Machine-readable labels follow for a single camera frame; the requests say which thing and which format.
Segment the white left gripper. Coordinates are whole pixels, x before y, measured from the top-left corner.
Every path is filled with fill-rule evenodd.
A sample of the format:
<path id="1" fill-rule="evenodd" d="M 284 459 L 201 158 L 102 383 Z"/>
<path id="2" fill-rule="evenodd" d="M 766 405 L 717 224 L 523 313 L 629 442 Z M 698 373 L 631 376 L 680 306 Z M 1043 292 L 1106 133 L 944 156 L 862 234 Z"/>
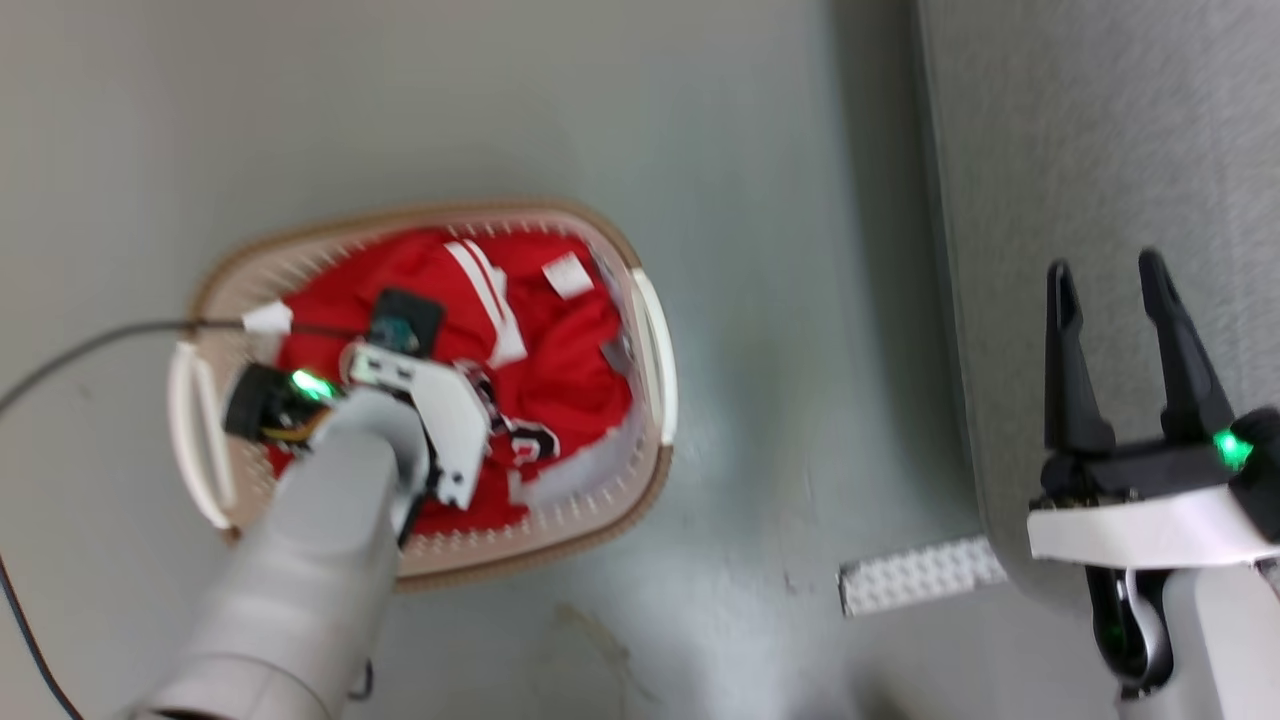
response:
<path id="1" fill-rule="evenodd" d="M 357 343 L 348 378 L 366 386 L 407 393 L 436 451 L 442 478 L 436 497 L 468 509 L 486 455 L 490 415 L 460 370 L 370 343 Z"/>

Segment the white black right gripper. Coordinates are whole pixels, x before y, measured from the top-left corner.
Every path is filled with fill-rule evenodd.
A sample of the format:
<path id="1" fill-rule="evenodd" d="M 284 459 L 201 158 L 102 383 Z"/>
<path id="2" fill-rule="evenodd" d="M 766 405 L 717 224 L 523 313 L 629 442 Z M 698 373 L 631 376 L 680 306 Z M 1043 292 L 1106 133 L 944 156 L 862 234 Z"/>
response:
<path id="1" fill-rule="evenodd" d="M 1217 568 L 1276 559 L 1277 541 L 1249 518 L 1231 487 L 1245 445 L 1228 439 L 1221 454 L 1212 442 L 1235 413 L 1164 255 L 1143 249 L 1138 266 L 1158 341 L 1161 427 L 1171 442 L 1203 443 L 1115 448 L 1083 352 L 1084 316 L 1070 266 L 1051 263 L 1044 447 L 1061 454 L 1044 464 L 1044 493 L 1027 519 L 1030 553 L 1094 568 Z"/>

